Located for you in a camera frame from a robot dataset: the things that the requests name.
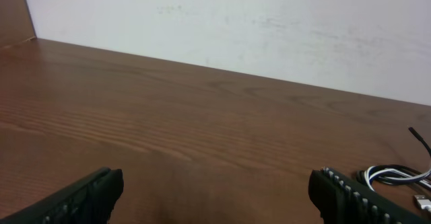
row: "wooden table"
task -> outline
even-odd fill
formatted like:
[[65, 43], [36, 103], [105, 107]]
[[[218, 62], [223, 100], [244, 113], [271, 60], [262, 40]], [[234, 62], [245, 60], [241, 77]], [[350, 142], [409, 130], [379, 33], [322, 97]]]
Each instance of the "wooden table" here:
[[34, 40], [0, 51], [0, 217], [108, 166], [112, 223], [322, 223], [311, 170], [427, 169], [407, 126], [431, 107]]

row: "tabletop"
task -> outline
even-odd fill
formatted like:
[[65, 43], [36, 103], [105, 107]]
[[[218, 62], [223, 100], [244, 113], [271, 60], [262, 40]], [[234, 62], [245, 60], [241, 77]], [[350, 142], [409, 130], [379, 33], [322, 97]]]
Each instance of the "tabletop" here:
[[408, 126], [430, 138], [431, 107], [32, 40], [0, 51], [0, 217], [106, 166], [111, 223], [323, 223], [311, 171], [424, 171]]

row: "cable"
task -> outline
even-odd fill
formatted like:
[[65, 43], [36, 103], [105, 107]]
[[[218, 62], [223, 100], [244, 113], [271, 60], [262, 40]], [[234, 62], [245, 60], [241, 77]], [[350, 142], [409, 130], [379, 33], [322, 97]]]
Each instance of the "cable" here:
[[[425, 142], [425, 140], [415, 131], [414, 128], [409, 127], [409, 131], [412, 135], [426, 148], [428, 154], [431, 157], [431, 148]], [[425, 189], [431, 191], [431, 182], [426, 179], [431, 176], [431, 164], [430, 169], [427, 172], [421, 173], [417, 170], [405, 167], [403, 165], [378, 165], [371, 166], [366, 171], [360, 171], [357, 174], [357, 180], [369, 187], [372, 191], [372, 182], [374, 180], [379, 181], [383, 184], [388, 185], [402, 185], [402, 184], [419, 184]]]

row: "brown wooden surface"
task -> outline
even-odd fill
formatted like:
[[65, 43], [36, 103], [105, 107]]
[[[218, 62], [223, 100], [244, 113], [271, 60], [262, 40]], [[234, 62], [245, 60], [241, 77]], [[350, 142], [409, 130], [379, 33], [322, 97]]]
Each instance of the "brown wooden surface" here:
[[33, 37], [26, 0], [0, 0], [0, 49]]
[[0, 52], [0, 217], [108, 166], [112, 223], [322, 223], [311, 170], [425, 170], [409, 125], [431, 138], [431, 108], [35, 40]]

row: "white wall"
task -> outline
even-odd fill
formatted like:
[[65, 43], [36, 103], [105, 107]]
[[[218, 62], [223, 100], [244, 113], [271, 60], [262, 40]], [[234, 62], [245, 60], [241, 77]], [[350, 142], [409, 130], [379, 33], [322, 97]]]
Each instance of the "white wall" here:
[[431, 0], [28, 0], [39, 38], [431, 105]]

